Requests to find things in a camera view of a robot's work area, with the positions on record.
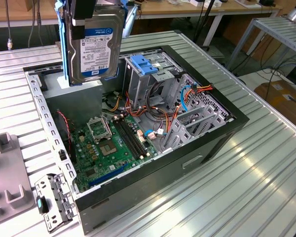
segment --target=yellow wire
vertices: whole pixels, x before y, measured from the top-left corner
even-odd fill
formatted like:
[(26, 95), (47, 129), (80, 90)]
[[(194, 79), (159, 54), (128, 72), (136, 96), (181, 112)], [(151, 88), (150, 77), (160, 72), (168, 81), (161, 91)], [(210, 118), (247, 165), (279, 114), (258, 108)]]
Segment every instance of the yellow wire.
[(116, 105), (114, 106), (114, 108), (110, 110), (111, 112), (114, 112), (117, 109), (118, 103), (119, 103), (119, 97), (117, 98), (117, 102), (116, 102)]

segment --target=ram slot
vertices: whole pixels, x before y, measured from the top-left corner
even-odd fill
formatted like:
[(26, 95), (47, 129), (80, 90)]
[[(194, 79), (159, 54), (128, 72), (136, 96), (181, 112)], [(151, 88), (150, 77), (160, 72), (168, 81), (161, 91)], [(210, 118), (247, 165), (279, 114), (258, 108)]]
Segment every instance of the ram slot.
[(127, 133), (125, 132), (125, 130), (123, 129), (121, 123), (122, 123), (121, 121), (114, 122), (114, 126), (116, 127), (119, 135), (121, 136), (121, 138), (125, 142), (128, 149), (131, 151), (134, 158), (139, 159), (140, 153), (136, 150), (136, 147), (133, 145), (132, 141), (129, 139), (129, 137), (128, 137)]
[(129, 138), (132, 140), (132, 142), (134, 143), (134, 145), (137, 148), (137, 151), (142, 155), (145, 156), (146, 153), (141, 145), (141, 143), (139, 142), (139, 140), (137, 139), (137, 137), (134, 135), (133, 131), (130, 129), (130, 127), (127, 125), (126, 122), (122, 121), (121, 125), (123, 127), (123, 129), (125, 130), (126, 134), (129, 134)]

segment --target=blue plastic latch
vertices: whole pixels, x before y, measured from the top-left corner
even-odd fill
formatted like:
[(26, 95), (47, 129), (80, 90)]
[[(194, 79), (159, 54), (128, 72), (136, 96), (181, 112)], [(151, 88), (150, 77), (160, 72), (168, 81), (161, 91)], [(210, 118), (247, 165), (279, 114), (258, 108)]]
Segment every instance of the blue plastic latch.
[(151, 65), (150, 61), (142, 55), (130, 56), (133, 64), (142, 72), (143, 75), (148, 75), (158, 72), (158, 68)]

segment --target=wooden table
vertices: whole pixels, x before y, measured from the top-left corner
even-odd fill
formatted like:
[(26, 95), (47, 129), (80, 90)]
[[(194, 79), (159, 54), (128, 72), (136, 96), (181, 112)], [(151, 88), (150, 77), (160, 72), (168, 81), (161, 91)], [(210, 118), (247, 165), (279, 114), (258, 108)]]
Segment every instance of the wooden table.
[[(58, 24), (57, 16), (53, 6), (53, 0), (41, 0), (40, 15), (43, 25)], [(209, 45), (216, 29), (224, 15), (239, 15), (239, 14), (257, 14), (257, 13), (271, 13), (271, 17), (277, 15), (280, 6), (276, 7), (262, 7), (262, 8), (246, 8), (238, 4), (234, 0), (229, 0), (223, 3), (221, 7), (212, 8), (210, 15), (215, 16), (212, 26), (207, 34), (204, 45)], [(154, 18), (174, 18), (174, 17), (188, 17), (199, 16), (201, 7), (196, 7), (190, 3), (183, 3), (182, 5), (172, 5), (167, 0), (162, 2), (146, 1), (142, 4), (142, 13), (137, 18), (154, 19)], [(24, 12), (17, 10), (9, 10), (11, 26), (30, 26), (32, 24), (32, 11)], [(0, 27), (7, 27), (5, 8), (0, 7)]]

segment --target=hard drive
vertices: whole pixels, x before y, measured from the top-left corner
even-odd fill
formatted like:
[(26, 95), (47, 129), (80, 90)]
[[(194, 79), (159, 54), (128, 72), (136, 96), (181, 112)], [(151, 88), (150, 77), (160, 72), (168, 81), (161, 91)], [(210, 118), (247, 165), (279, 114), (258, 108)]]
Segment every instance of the hard drive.
[(76, 40), (72, 39), (72, 29), (66, 21), (71, 85), (115, 76), (124, 18), (121, 6), (96, 5), (93, 17), (85, 20), (84, 39)]

